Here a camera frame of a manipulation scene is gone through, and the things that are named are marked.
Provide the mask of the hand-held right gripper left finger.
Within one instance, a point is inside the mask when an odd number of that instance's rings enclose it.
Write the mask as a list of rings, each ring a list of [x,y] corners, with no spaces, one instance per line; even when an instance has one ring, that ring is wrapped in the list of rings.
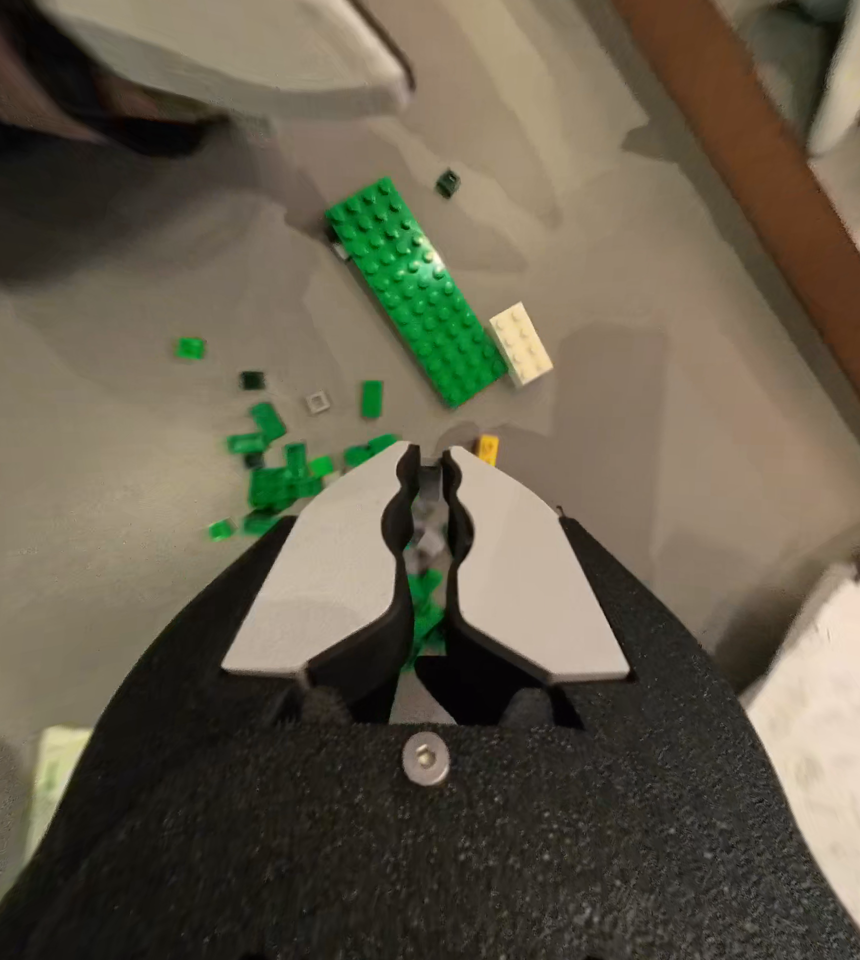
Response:
[[[390,723],[415,626],[404,552],[421,466],[419,446],[396,440],[302,510],[223,656],[224,674],[330,690],[356,722]]]

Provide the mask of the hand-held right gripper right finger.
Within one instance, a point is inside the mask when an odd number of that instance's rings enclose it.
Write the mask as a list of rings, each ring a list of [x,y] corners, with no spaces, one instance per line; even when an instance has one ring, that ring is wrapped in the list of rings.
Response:
[[[539,720],[578,725],[564,688],[626,683],[633,669],[564,518],[461,446],[442,454],[441,474],[444,654],[421,656],[417,677],[460,726],[496,726],[519,694]]]

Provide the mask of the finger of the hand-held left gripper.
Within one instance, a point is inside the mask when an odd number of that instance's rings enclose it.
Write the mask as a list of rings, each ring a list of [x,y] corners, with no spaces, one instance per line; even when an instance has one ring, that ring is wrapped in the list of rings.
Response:
[[[251,117],[357,119],[416,91],[400,46],[363,2],[49,1],[53,23],[145,88]]]

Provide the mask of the grey frame piece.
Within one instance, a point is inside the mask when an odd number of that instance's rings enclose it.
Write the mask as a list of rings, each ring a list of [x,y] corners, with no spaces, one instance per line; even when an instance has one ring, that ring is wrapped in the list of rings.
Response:
[[[408,573],[441,568],[449,556],[449,511],[444,498],[443,469],[439,464],[421,466],[411,515],[413,531],[407,558]]]

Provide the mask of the white studded brick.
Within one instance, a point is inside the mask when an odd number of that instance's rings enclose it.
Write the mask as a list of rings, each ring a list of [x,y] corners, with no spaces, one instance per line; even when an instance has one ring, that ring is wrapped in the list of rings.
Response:
[[[554,363],[523,302],[517,302],[495,314],[486,325],[516,389],[522,389],[554,371]]]

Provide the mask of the green studded baseplate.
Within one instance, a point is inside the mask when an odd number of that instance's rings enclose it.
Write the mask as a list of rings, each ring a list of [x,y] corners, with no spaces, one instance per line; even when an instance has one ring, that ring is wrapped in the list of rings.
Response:
[[[492,335],[388,176],[334,203],[325,218],[446,407],[508,376]]]

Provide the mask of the grey desk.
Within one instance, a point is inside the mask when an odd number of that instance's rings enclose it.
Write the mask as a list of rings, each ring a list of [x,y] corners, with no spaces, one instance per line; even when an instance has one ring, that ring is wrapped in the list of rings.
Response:
[[[414,69],[400,116],[0,160],[0,900],[40,734],[93,727],[252,542],[208,537],[243,512],[245,370],[314,454],[494,430],[736,683],[860,554],[859,404],[610,5],[368,5]],[[317,233],[382,175],[483,319],[528,308],[552,375],[444,410]]]

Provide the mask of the pile of green bricks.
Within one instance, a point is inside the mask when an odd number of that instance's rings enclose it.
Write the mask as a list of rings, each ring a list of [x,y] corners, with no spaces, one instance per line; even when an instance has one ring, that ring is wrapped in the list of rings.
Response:
[[[173,355],[178,359],[199,361],[207,353],[206,341],[197,337],[180,337],[174,341]],[[259,370],[246,370],[240,374],[241,389],[259,391],[265,386],[265,376]],[[382,416],[384,386],[381,380],[364,380],[361,385],[361,417],[376,420]],[[250,512],[242,522],[242,531],[249,536],[262,536],[272,530],[282,515],[299,500],[315,498],[321,494],[325,481],[336,479],[337,464],[329,455],[308,459],[306,443],[291,442],[284,445],[283,463],[267,466],[265,453],[277,440],[282,439],[287,428],[276,408],[269,401],[257,403],[251,410],[256,424],[255,432],[232,435],[226,438],[230,454],[240,457],[248,473],[247,503]],[[396,440],[394,435],[381,435],[362,445],[347,447],[342,454],[343,465],[353,469],[367,462],[377,453],[387,449]],[[230,519],[221,519],[210,525],[208,535],[213,541],[224,540],[233,535],[235,526]],[[403,671],[415,671],[421,656],[439,654],[443,649],[443,633],[439,626],[444,611],[434,600],[437,588],[443,582],[443,573],[431,569],[430,553],[422,555],[421,549],[408,546],[404,561],[408,571],[408,584],[414,610],[412,644]]]

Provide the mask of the pale green instruction booklet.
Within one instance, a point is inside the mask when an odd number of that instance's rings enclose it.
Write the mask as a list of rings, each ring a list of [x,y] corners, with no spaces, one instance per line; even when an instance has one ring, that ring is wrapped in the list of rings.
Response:
[[[28,863],[46,834],[80,757],[88,745],[91,727],[48,726],[40,734],[28,808],[24,863]]]

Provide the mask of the white printed paper bag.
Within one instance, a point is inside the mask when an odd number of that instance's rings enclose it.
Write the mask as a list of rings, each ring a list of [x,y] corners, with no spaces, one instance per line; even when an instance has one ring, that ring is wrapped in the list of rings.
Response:
[[[834,563],[741,695],[820,870],[860,928],[860,573]]]

